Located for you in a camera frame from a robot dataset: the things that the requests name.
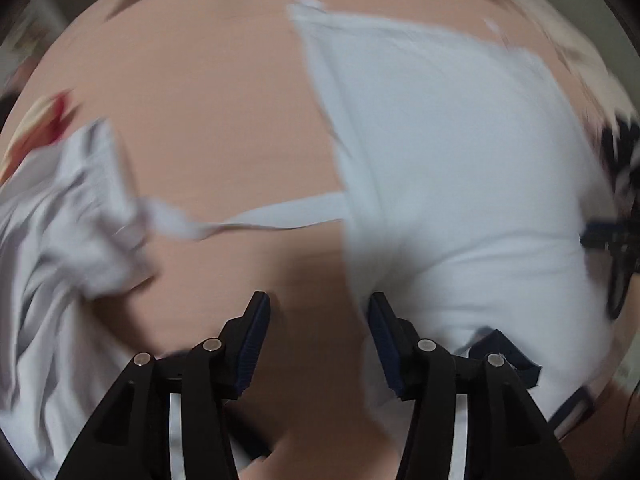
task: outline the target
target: white fabric strap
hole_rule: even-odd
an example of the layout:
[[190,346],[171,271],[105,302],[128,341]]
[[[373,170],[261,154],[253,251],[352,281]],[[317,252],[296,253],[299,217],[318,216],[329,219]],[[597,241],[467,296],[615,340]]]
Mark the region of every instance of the white fabric strap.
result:
[[220,223],[193,221],[180,209],[156,198],[143,198],[141,202],[150,229],[186,240],[204,240],[231,229],[299,229],[343,220],[347,215],[341,191],[251,209]]

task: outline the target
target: blue gripper pad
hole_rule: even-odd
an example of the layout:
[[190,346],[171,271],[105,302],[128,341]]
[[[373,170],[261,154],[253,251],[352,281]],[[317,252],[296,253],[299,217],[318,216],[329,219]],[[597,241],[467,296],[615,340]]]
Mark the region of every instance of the blue gripper pad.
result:
[[413,348],[399,321],[385,295],[374,293],[367,312],[369,330],[385,373],[386,384],[396,396],[404,397],[407,384],[402,376],[402,364],[411,359]]
[[271,304],[264,292],[255,292],[242,317],[226,322],[219,338],[226,345],[225,361],[240,396],[251,383],[271,319]]

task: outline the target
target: black cord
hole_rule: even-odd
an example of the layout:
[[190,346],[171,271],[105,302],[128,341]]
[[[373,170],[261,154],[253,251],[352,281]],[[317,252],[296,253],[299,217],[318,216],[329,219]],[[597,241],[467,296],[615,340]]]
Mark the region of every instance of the black cord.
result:
[[638,391],[640,391],[640,380],[638,380],[638,382],[636,383],[636,387],[631,392],[631,395],[629,395],[629,400],[626,402],[625,420],[624,420],[624,423],[622,425],[622,439],[623,440],[626,440],[626,423],[627,423],[628,418],[629,418],[629,411],[631,410],[631,403],[633,402],[634,397],[638,394]]

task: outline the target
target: metal screw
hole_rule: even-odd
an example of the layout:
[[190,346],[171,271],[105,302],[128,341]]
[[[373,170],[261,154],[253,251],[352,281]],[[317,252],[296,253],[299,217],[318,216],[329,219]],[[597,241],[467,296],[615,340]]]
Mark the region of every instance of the metal screw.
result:
[[486,359],[491,366],[500,368],[504,364],[504,357],[498,354],[490,354]]
[[212,337],[211,339],[207,339],[204,343],[202,343],[202,347],[207,352],[215,352],[216,350],[222,348],[222,341],[220,341],[220,339]]
[[433,352],[438,346],[431,339],[420,339],[418,348],[423,352]]
[[144,366],[148,364],[149,361],[151,361],[151,356],[146,352],[140,352],[133,358],[133,362],[138,366]]

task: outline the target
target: black cable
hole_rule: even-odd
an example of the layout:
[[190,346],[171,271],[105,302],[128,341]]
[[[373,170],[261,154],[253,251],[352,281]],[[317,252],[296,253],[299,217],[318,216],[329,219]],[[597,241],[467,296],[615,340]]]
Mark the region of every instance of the black cable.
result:
[[628,418],[629,418],[629,411],[631,410],[631,403],[633,402],[634,397],[638,394],[638,391],[640,391],[640,380],[638,380],[638,382],[636,383],[636,387],[631,392],[631,395],[629,395],[629,400],[626,402],[625,420],[624,420],[623,425],[622,425],[622,439],[623,440],[626,440],[626,423],[627,423]]

